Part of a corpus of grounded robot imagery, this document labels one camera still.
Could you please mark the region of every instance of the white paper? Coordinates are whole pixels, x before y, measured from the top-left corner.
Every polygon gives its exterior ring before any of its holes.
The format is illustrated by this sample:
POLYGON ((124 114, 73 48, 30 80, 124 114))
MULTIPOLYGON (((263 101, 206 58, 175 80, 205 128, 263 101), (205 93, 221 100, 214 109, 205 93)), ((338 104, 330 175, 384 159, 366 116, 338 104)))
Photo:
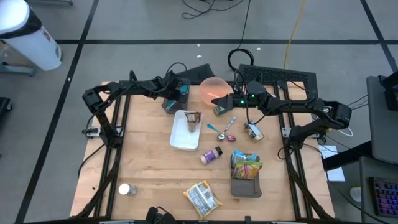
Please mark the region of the white paper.
MULTIPOLYGON (((336 146, 319 145, 319 150, 321 151, 322 158, 324 158, 324 159, 337 154, 336 146)), ((346 181, 346 179, 344 178, 343 168, 341 168, 341 167, 339 167, 337 169, 329 170, 328 176, 329 176, 329 181, 334 181, 334 182, 345 182, 346 181)))

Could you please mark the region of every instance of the snack wrapper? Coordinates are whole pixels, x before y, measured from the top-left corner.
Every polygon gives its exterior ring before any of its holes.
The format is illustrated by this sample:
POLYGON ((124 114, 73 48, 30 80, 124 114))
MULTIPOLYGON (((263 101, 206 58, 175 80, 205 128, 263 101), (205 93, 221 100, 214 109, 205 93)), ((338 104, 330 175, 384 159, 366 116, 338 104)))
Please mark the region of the snack wrapper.
POLYGON ((238 161, 235 164, 232 178, 252 180, 256 177, 256 174, 262 168, 262 162, 254 161, 238 161))
POLYGON ((232 153, 232 167, 235 167, 235 163, 238 161, 256 161, 257 153, 252 155, 245 155, 243 152, 234 149, 232 153))
POLYGON ((184 195, 198 212, 200 220, 204 219, 211 211, 223 203, 213 194, 207 181, 194 184, 184 195))

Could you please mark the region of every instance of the gray floor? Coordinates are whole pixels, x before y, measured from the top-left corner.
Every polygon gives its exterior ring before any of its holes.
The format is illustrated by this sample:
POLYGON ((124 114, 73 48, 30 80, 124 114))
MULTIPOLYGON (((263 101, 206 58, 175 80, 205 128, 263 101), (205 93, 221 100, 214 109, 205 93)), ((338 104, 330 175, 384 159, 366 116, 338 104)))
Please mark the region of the gray floor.
MULTIPOLYGON (((200 7, 197 0, 187 0, 200 7)), ((398 39, 395 0, 367 0, 385 39, 398 39)), ((81 37, 93 0, 63 4, 31 4, 44 26, 57 40, 81 37)), ((181 0, 99 0, 87 39, 239 39, 247 1, 226 12, 212 11, 194 20, 181 18, 189 10, 181 0)), ((217 1, 215 7, 230 6, 217 1)), ((299 13, 300 1, 252 0, 245 39, 288 39, 299 13)), ((360 1, 308 0, 295 39, 377 40, 360 1)), ((0 96, 14 103, 14 110, 0 132, 0 217, 13 223, 47 134, 65 77, 77 45, 61 45, 60 68, 36 76, 0 75, 0 96)), ((80 134, 89 111, 81 100, 85 89, 104 80, 127 79, 133 69, 138 79, 162 75, 174 62, 187 67, 209 63, 216 75, 231 80, 226 56, 236 44, 86 44, 67 95, 37 189, 25 222, 67 218, 82 161, 86 139, 80 134)), ((255 65, 282 68, 286 45, 244 44, 254 54, 255 65)), ((398 45, 389 45, 398 57, 398 45)), ((234 55, 233 63, 248 63, 234 55)), ((350 103, 366 94, 366 77, 389 75, 392 70, 380 45, 292 45, 288 68, 315 72, 320 97, 350 103)), ((355 110, 354 137, 336 131, 330 136, 349 147, 370 139, 368 110, 355 110)), ((346 150, 337 146, 339 151, 346 150)), ((343 168, 346 182, 333 183, 345 194, 359 185, 359 165, 343 168)), ((360 213, 331 189, 335 213, 342 220, 360 221, 360 213)))

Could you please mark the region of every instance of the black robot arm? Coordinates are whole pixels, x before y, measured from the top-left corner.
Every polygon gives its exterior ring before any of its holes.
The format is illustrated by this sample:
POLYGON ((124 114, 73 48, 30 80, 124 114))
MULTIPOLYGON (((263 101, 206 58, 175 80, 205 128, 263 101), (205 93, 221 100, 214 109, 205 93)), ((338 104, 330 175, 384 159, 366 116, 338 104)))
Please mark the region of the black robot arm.
POLYGON ((264 116, 281 113, 311 113, 318 119, 305 125, 294 126, 287 138, 287 145, 300 149, 304 140, 313 134, 325 133, 327 129, 345 129, 349 126, 351 108, 337 101, 325 101, 321 98, 311 100, 281 100, 273 97, 257 81, 248 83, 246 92, 235 91, 225 97, 214 99, 212 103, 231 110, 240 108, 258 108, 264 116))
POLYGON ((116 127, 109 122, 105 115, 105 110, 118 97, 123 95, 144 95, 153 98, 163 97, 168 100, 186 102, 189 87, 181 88, 185 84, 184 78, 178 77, 173 71, 166 74, 165 77, 155 77, 151 80, 137 81, 134 73, 130 73, 128 81, 110 82, 106 85, 96 86, 86 90, 83 94, 83 100, 86 106, 97 117, 101 130, 99 136, 105 146, 116 148, 120 146, 122 138, 119 136, 116 127), (106 100, 102 100, 100 93, 109 93, 106 100))

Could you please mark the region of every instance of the rgb keyboard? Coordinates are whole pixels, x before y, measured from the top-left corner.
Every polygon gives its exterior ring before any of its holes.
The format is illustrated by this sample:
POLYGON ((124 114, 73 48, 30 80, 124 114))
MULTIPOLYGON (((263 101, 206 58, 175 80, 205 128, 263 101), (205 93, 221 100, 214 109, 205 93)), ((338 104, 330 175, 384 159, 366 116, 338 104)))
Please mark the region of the rgb keyboard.
POLYGON ((369 181, 376 214, 398 218, 398 180, 370 177, 369 181))

